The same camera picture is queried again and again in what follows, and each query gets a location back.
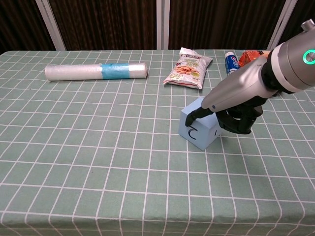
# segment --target green tablecloth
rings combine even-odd
[[[178,135],[203,91],[164,86],[179,51],[0,56],[0,235],[314,236],[315,90],[273,97],[249,135]],[[239,57],[242,51],[236,51]],[[147,79],[48,82],[47,64],[146,62]]]

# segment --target blue cube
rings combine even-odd
[[[222,132],[216,114],[198,118],[191,126],[185,126],[187,115],[199,108],[202,100],[203,97],[200,97],[182,109],[178,133],[199,149],[205,150]]]

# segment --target green indicator light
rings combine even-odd
[[[315,49],[306,51],[303,55],[303,61],[308,65],[315,64]]]

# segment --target dark curtain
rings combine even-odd
[[[171,0],[169,48],[265,49],[285,0]]]
[[[50,0],[67,50],[156,49],[155,0]]]
[[[284,28],[279,44],[301,33],[303,31],[301,24],[308,19],[315,22],[315,0],[299,0]]]
[[[0,0],[0,54],[55,50],[35,0]]]

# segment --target orange package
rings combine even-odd
[[[260,56],[268,57],[270,51],[246,51],[242,54],[239,65],[242,67]]]

